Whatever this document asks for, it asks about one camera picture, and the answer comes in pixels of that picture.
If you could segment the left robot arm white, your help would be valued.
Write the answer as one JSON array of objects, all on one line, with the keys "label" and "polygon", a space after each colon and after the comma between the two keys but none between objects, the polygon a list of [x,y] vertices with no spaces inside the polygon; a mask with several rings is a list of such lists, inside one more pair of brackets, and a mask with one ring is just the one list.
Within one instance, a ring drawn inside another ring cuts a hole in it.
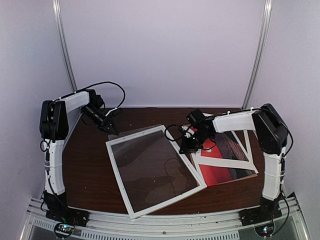
[{"label": "left robot arm white", "polygon": [[114,117],[121,113],[115,107],[106,113],[101,110],[104,101],[93,89],[73,92],[56,100],[45,100],[41,106],[39,131],[40,149],[44,152],[46,171],[45,190],[51,195],[65,193],[63,182],[63,149],[69,135],[68,114],[79,109],[101,132],[118,135]]}]

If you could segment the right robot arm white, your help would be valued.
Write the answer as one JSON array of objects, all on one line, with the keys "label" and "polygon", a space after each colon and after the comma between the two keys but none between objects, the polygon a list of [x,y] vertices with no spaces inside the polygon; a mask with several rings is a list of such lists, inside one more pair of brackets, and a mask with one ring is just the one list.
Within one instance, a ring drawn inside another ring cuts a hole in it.
[{"label": "right robot arm white", "polygon": [[193,110],[186,119],[195,129],[188,134],[188,129],[180,128],[180,154],[194,153],[204,148],[208,139],[216,134],[231,131],[253,131],[264,156],[264,186],[262,197],[274,201],[281,193],[285,168],[284,160],[290,148],[287,146],[290,131],[270,103],[259,108],[225,112],[206,116],[201,110]]}]

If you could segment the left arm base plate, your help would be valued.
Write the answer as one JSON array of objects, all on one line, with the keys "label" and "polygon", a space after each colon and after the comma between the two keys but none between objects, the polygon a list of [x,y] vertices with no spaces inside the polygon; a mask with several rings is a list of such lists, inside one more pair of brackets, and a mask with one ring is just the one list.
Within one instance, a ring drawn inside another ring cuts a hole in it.
[{"label": "left arm base plate", "polygon": [[90,213],[68,207],[67,193],[51,194],[44,191],[44,203],[47,206],[46,218],[73,226],[86,227]]}]

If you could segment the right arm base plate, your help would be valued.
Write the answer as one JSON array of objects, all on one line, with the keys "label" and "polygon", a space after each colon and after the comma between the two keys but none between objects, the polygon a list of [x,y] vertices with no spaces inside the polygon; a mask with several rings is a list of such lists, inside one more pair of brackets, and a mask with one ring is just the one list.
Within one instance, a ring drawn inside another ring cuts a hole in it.
[{"label": "right arm base plate", "polygon": [[282,216],[279,200],[260,199],[260,205],[253,208],[245,208],[239,211],[242,226],[255,225],[271,221]]}]

